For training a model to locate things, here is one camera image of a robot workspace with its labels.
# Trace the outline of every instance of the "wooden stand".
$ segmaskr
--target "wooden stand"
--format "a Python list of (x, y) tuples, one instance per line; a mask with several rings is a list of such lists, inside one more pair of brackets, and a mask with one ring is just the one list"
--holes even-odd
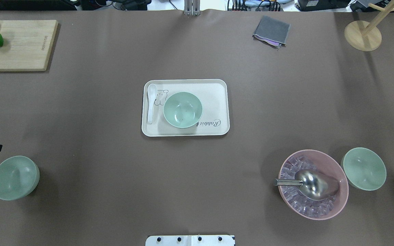
[(377, 25), (391, 11), (394, 11), (394, 0), (392, 0), (385, 8), (378, 7), (369, 3), (369, 6), (381, 11), (372, 22), (357, 20), (349, 23), (344, 29), (344, 37), (346, 41), (357, 50), (372, 51), (376, 50), (381, 44), (381, 32)]

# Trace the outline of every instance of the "wooden cutting board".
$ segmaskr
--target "wooden cutting board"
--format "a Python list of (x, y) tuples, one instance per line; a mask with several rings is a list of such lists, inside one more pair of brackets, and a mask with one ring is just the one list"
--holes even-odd
[(56, 30), (56, 20), (0, 20), (0, 71), (47, 70)]

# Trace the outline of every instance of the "green bowl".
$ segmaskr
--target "green bowl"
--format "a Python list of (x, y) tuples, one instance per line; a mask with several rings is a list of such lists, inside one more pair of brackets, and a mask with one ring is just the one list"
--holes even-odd
[(164, 104), (165, 119), (178, 128), (188, 128), (197, 124), (202, 112), (199, 98), (188, 92), (176, 93)]
[(383, 160), (366, 148), (353, 148), (341, 160), (349, 184), (361, 190), (377, 190), (386, 181)]
[(13, 156), (0, 164), (0, 199), (12, 201), (30, 194), (39, 182), (39, 168), (25, 156)]

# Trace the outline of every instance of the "rectangular tray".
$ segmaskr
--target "rectangular tray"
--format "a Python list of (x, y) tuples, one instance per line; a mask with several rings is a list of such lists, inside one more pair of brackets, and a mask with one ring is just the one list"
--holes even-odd
[[(152, 124), (147, 124), (149, 84), (156, 84), (158, 87)], [(163, 105), (169, 96), (177, 92), (189, 92), (200, 99), (203, 114), (196, 125), (181, 129), (165, 120)], [(222, 80), (152, 80), (145, 84), (143, 98), (141, 129), (149, 137), (224, 135), (230, 129), (227, 86)]]

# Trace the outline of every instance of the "gray cloth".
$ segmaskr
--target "gray cloth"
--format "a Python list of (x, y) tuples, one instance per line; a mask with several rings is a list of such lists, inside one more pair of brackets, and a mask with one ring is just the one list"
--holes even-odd
[(253, 37), (270, 45), (280, 47), (280, 44), (287, 45), (286, 41), (290, 27), (291, 25), (288, 23), (263, 16), (253, 33)]

